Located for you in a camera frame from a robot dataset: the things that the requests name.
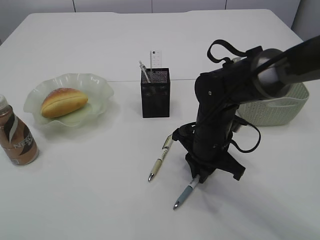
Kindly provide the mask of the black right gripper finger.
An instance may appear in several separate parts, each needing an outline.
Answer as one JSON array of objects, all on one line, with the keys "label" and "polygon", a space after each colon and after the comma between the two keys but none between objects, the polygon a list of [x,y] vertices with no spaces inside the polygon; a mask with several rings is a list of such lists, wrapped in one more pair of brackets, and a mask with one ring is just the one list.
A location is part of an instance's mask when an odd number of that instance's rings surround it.
[{"label": "black right gripper finger", "polygon": [[203,184],[215,170],[215,168],[199,168],[194,166],[191,168],[191,175],[193,179],[198,177],[198,182]]}]

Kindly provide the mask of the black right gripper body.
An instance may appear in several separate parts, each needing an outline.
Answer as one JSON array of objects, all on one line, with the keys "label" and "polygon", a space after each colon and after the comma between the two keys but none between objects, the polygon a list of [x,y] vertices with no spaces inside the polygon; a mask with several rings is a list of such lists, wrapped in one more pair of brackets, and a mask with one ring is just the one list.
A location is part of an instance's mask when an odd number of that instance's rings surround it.
[{"label": "black right gripper body", "polygon": [[177,128],[172,133],[172,139],[180,142],[187,151],[185,160],[190,172],[192,167],[215,168],[231,173],[236,180],[240,180],[245,172],[245,167],[229,154],[228,146],[200,138],[190,124]]}]

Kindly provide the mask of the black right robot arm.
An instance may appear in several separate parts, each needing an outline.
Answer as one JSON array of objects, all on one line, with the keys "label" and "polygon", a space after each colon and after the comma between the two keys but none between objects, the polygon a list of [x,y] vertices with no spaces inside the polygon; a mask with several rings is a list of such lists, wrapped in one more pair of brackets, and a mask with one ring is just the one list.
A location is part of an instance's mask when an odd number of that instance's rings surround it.
[{"label": "black right robot arm", "polygon": [[293,84],[320,78],[319,37],[286,51],[257,46],[242,52],[222,39],[214,43],[239,60],[218,59],[207,53],[212,62],[222,63],[222,68],[198,76],[194,85],[199,103],[196,121],[180,126],[172,134],[172,139],[186,149],[191,175],[200,183],[215,170],[231,173],[236,180],[244,174],[245,168],[228,152],[234,144],[235,126],[245,123],[236,116],[241,104],[278,99]]}]

